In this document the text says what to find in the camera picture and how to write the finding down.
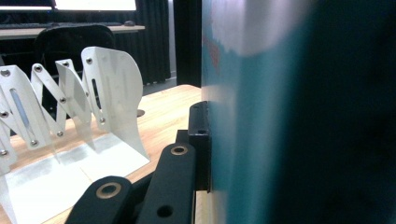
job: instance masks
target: bolt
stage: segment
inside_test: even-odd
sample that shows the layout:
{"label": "bolt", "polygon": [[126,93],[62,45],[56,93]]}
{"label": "bolt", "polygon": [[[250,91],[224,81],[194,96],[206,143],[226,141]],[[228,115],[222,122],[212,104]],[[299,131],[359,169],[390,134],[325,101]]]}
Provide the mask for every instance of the bolt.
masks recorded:
{"label": "bolt", "polygon": [[30,146],[36,147],[37,145],[38,145],[38,141],[37,140],[30,141]]}
{"label": "bolt", "polygon": [[40,73],[41,71],[43,71],[43,68],[41,66],[35,66],[35,71],[37,71],[38,73]]}
{"label": "bolt", "polygon": [[9,75],[11,75],[11,73],[9,72],[9,70],[1,70],[1,72],[0,72],[0,74],[3,76],[3,77],[9,77]]}
{"label": "bolt", "polygon": [[6,155],[8,155],[8,151],[5,150],[5,149],[1,149],[1,150],[0,150],[0,156],[4,157],[4,156],[6,156]]}
{"label": "bolt", "polygon": [[61,102],[62,104],[66,103],[66,98],[62,97],[61,99],[59,99],[59,102]]}
{"label": "bolt", "polygon": [[1,112],[0,112],[0,117],[1,117],[2,119],[8,118],[8,112],[7,112],[7,111],[1,111]]}

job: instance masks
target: chair backrest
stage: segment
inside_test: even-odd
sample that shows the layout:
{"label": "chair backrest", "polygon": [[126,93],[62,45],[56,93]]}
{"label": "chair backrest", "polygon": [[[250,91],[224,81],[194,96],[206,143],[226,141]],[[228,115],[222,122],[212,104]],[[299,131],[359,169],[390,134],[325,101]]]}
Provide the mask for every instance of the chair backrest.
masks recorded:
{"label": "chair backrest", "polygon": [[76,71],[81,71],[80,54],[87,47],[114,49],[114,35],[99,24],[51,27],[35,39],[35,60],[52,75],[57,74],[54,62],[62,59],[72,59]]}

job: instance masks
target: wooden table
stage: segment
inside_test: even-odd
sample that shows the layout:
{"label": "wooden table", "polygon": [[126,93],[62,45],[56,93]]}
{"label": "wooden table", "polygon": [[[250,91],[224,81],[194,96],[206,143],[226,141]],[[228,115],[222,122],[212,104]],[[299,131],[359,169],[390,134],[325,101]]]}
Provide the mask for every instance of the wooden table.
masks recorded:
{"label": "wooden table", "polygon": [[[144,30],[145,26],[108,26],[108,28],[113,32],[113,34],[126,34],[135,33],[140,30]],[[8,39],[29,39],[36,38],[38,34],[43,31],[44,28],[34,28],[34,29],[0,29],[0,40]]]}
{"label": "wooden table", "polygon": [[[137,123],[140,137],[148,156],[150,157],[150,162],[139,170],[126,176],[131,180],[131,182],[135,182],[155,170],[163,148],[169,144],[175,143],[177,130],[188,128],[190,106],[200,101],[201,89],[189,85],[177,86],[165,91],[152,93],[142,98],[139,109],[144,110],[146,114],[143,117],[138,118]],[[95,123],[96,122],[92,123],[94,137],[99,137],[105,134],[94,127]],[[66,125],[66,129],[67,127],[69,129],[73,129],[73,125],[71,123]],[[16,150],[19,150],[19,147],[23,147],[24,145],[18,136],[12,137],[11,143]],[[75,147],[77,144],[82,143],[83,142],[74,143],[70,145],[70,147]],[[33,154],[26,154],[29,161],[26,158],[21,158],[20,156],[19,161],[17,164],[13,165],[12,169],[19,169],[31,161],[42,160],[48,156],[36,155],[32,157],[32,155]],[[70,213],[70,210],[71,209],[64,211],[45,223],[64,223]],[[11,223],[1,206],[0,223]]]}

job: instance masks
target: white screen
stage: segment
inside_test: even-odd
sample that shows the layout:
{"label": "white screen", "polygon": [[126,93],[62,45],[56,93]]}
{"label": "white screen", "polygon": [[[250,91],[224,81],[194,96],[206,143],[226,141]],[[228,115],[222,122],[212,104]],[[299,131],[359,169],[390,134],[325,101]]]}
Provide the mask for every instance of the white screen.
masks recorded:
{"label": "white screen", "polygon": [[56,0],[59,10],[136,10],[134,0]]}

